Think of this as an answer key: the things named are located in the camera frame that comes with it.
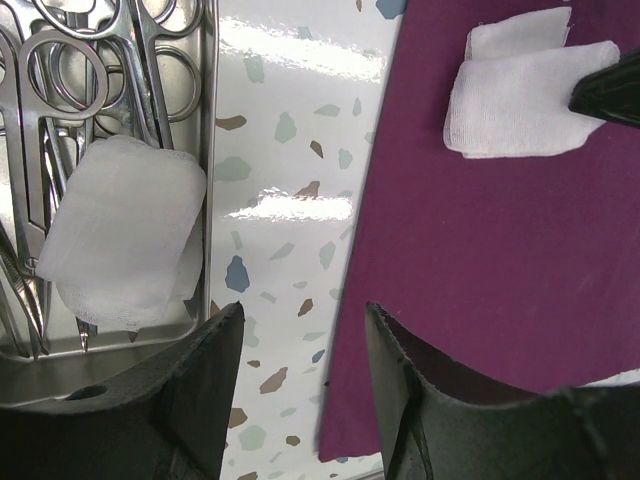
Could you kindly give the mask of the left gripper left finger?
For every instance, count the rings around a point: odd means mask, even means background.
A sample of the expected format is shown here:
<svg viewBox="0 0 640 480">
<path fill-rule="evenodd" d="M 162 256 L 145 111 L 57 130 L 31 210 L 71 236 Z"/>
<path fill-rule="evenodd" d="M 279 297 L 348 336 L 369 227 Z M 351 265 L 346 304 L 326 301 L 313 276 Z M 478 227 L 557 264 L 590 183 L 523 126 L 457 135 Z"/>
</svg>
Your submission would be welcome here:
<svg viewBox="0 0 640 480">
<path fill-rule="evenodd" d="M 231 303 L 108 380 L 2 408 L 2 478 L 219 478 L 244 323 Z"/>
</svg>

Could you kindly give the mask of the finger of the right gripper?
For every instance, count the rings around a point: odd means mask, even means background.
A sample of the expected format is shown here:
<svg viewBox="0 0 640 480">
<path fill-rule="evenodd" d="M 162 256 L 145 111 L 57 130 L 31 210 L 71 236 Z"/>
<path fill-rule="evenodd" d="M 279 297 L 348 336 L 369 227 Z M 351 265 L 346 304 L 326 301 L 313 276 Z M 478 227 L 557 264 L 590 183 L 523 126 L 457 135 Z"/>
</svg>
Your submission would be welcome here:
<svg viewBox="0 0 640 480">
<path fill-rule="evenodd" d="M 640 118 L 639 49 L 616 64 L 582 78 L 574 87 L 570 111 L 634 128 Z"/>
</svg>

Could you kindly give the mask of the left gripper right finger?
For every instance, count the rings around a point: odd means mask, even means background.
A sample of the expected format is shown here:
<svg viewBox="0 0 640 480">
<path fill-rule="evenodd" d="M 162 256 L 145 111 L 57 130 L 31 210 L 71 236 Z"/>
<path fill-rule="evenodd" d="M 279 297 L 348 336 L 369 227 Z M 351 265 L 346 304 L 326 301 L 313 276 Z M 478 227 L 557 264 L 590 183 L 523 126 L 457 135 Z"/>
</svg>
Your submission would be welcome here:
<svg viewBox="0 0 640 480">
<path fill-rule="evenodd" d="M 455 361 L 378 304 L 365 327 L 386 478 L 638 478 L 638 386 L 536 394 Z"/>
</svg>

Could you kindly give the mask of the white gauze pad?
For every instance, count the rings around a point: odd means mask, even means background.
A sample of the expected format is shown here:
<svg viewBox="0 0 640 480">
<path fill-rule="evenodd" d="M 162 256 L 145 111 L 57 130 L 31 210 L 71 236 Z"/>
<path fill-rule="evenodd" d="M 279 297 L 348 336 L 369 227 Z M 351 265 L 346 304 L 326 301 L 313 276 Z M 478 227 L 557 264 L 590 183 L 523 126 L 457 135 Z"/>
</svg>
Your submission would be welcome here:
<svg viewBox="0 0 640 480">
<path fill-rule="evenodd" d="M 37 275 L 92 325 L 157 325 L 173 300 L 178 263 L 207 177 L 186 152 L 116 135 L 92 143 L 67 183 Z"/>
<path fill-rule="evenodd" d="M 569 109 L 582 78 L 618 62 L 611 41 L 459 68 L 443 128 L 445 146 L 466 158 L 549 157 L 582 147 L 603 120 Z"/>
<path fill-rule="evenodd" d="M 190 299 L 198 285 L 203 264 L 202 237 L 197 231 L 190 235 L 178 263 L 173 295 L 178 300 Z"/>
<path fill-rule="evenodd" d="M 562 48 L 571 12 L 571 7 L 556 7 L 479 25 L 467 35 L 464 59 L 491 60 Z"/>
</svg>

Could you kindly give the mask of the steel forceps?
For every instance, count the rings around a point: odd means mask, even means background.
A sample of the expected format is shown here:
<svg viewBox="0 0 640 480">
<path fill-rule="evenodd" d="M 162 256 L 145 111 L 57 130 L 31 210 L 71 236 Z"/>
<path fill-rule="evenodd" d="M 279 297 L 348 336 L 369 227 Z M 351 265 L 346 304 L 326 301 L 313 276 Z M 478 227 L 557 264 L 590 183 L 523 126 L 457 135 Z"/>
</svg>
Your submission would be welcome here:
<svg viewBox="0 0 640 480">
<path fill-rule="evenodd" d="M 43 344 L 43 314 L 37 296 L 36 281 L 23 273 L 11 241 L 1 228 L 1 269 L 26 317 L 31 356 L 34 360 L 45 353 Z"/>
</svg>

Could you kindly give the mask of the steel scalpel handle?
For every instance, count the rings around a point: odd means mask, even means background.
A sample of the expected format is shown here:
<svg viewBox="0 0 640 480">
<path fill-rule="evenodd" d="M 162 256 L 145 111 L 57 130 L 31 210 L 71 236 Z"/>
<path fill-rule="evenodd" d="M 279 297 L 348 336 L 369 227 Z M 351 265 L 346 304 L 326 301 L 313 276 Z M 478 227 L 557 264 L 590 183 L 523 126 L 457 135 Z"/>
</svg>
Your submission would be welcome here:
<svg viewBox="0 0 640 480">
<path fill-rule="evenodd" d="M 39 280 L 35 275 L 35 269 L 33 271 L 29 270 L 22 263 L 21 258 L 19 257 L 18 251 L 18 243 L 17 243 L 17 235 L 16 228 L 19 226 L 18 218 L 16 217 L 16 211 L 18 209 L 16 198 L 15 198 L 15 190 L 14 190 L 14 182 L 11 180 L 10 175 L 10 157 L 11 153 L 15 153 L 16 150 L 20 146 L 20 138 L 18 133 L 18 128 L 13 126 L 7 129 L 4 126 L 4 115 L 8 114 L 9 118 L 13 121 L 18 119 L 18 115 L 11 111 L 11 108 L 16 104 L 9 97 L 9 88 L 14 85 L 13 80 L 6 81 L 4 79 L 7 70 L 13 70 L 13 67 L 7 67 L 5 63 L 7 61 L 12 62 L 17 59 L 17 52 L 21 45 L 16 44 L 13 41 L 12 36 L 6 31 L 1 32 L 1 58 L 2 58 L 2 66 L 4 67 L 4 76 L 1 80 L 1 114 L 3 119 L 3 127 L 5 132 L 5 141 L 6 141 L 6 162 L 7 162 L 7 170 L 8 170 L 8 184 L 11 192 L 11 200 L 12 200 L 12 221 L 10 222 L 9 227 L 3 226 L 6 234 L 8 235 L 11 244 L 13 246 L 14 252 L 19 261 L 20 270 L 32 277 L 36 281 L 37 288 L 37 296 L 42 309 L 43 314 L 43 344 L 45 348 L 45 353 L 48 351 L 45 346 L 45 324 L 46 324 L 46 311 L 48 307 L 48 303 L 50 302 L 50 288 L 47 286 L 47 283 L 43 280 Z"/>
</svg>

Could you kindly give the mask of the steel hemostat clamp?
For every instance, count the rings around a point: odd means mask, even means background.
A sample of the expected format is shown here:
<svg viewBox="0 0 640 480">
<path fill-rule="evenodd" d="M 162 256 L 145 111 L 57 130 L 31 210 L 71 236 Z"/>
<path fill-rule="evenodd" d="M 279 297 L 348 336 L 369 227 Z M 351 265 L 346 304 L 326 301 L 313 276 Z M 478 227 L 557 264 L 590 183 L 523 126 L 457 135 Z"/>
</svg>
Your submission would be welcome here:
<svg viewBox="0 0 640 480">
<path fill-rule="evenodd" d="M 118 23 L 121 1 L 83 1 L 85 10 L 69 11 L 63 7 L 33 1 L 41 16 L 65 35 L 86 41 L 103 40 L 113 33 Z"/>
</svg>

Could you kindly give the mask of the purple cloth mat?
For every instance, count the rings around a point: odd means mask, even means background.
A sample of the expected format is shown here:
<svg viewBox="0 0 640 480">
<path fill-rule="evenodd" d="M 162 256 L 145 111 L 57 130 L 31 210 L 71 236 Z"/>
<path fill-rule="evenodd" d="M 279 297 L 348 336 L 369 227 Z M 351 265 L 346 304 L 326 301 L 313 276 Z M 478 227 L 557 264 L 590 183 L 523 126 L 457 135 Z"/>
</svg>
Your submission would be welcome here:
<svg viewBox="0 0 640 480">
<path fill-rule="evenodd" d="M 539 1 L 411 1 L 398 33 L 332 347 L 319 458 L 379 451 L 368 303 L 501 382 L 545 392 L 639 366 L 639 132 L 469 160 L 443 124 L 468 32 Z"/>
</svg>

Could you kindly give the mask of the stainless steel instrument tray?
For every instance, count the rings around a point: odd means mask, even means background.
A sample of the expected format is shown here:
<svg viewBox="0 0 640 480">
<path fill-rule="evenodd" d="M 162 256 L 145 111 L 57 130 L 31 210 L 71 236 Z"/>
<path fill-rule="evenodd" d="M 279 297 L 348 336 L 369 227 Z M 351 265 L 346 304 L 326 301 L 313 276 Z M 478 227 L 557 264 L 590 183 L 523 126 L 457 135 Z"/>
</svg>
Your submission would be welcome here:
<svg viewBox="0 0 640 480">
<path fill-rule="evenodd" d="M 83 1 L 44 1 L 82 11 Z M 100 112 L 86 120 L 47 118 L 42 123 L 42 160 L 49 175 L 50 219 L 67 183 L 97 140 L 127 135 L 157 148 L 174 148 L 211 164 L 206 133 L 213 112 L 207 79 L 215 52 L 214 6 L 207 1 L 121 1 L 118 23 L 106 39 L 84 42 L 99 56 L 108 75 L 108 95 Z M 5 1 L 1 32 L 22 45 L 51 26 L 33 1 Z M 72 46 L 51 43 L 30 59 L 30 79 L 51 105 L 78 112 L 93 103 L 97 79 L 92 64 Z M 6 141 L 1 114 L 1 228 L 12 221 Z M 24 407 L 61 399 L 108 378 L 174 343 L 206 319 L 209 268 L 202 265 L 188 300 L 173 300 L 162 320 L 137 331 L 86 323 L 66 308 L 48 281 L 47 354 L 31 356 L 27 320 L 1 269 L 1 404 Z"/>
</svg>

